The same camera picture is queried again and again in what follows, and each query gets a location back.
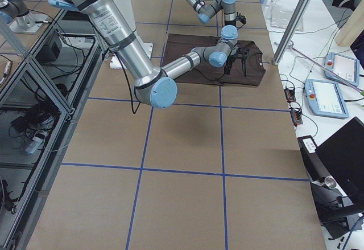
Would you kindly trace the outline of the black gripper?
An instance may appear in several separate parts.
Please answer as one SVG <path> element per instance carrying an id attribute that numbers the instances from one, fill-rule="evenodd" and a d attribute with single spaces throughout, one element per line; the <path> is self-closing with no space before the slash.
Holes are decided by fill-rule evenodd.
<path id="1" fill-rule="evenodd" d="M 234 54 L 230 54 L 227 57 L 227 61 L 224 67 L 224 74 L 229 75 L 233 63 L 237 60 L 241 60 L 242 72 L 244 77 L 247 77 L 247 69 L 246 69 L 246 61 L 249 57 L 250 50 L 246 47 L 242 47 L 240 44 L 236 45 L 235 49 L 233 50 Z"/>
<path id="2" fill-rule="evenodd" d="M 246 17 L 239 12 L 224 14 L 224 25 L 237 26 L 237 22 L 241 24 L 240 28 L 246 24 Z"/>

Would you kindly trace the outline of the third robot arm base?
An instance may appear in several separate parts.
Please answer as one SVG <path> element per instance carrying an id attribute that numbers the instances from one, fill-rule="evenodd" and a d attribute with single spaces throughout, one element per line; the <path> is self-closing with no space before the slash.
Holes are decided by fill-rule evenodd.
<path id="1" fill-rule="evenodd" d="M 36 34 L 48 23 L 48 15 L 32 13 L 23 0 L 1 0 L 1 19 L 18 34 Z"/>

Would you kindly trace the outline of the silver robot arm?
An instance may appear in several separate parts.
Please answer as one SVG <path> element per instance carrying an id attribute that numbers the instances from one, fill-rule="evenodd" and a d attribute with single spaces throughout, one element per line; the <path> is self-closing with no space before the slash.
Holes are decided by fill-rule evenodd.
<path id="1" fill-rule="evenodd" d="M 186 0 L 197 13 L 197 17 L 203 24 L 222 12 L 223 25 L 236 26 L 240 22 L 244 26 L 247 22 L 246 17 L 236 10 L 236 0 Z"/>
<path id="2" fill-rule="evenodd" d="M 168 108 L 174 103 L 177 96 L 175 78 L 193 70 L 202 62 L 221 68 L 237 51 L 236 0 L 213 0 L 209 5 L 202 0 L 186 1 L 202 23 L 208 23 L 219 11 L 223 12 L 225 26 L 221 37 L 215 46 L 196 47 L 167 65 L 157 67 L 151 63 L 114 0 L 48 0 L 54 7 L 79 11 L 89 17 L 110 52 L 133 76 L 133 96 L 140 103 L 154 108 Z"/>

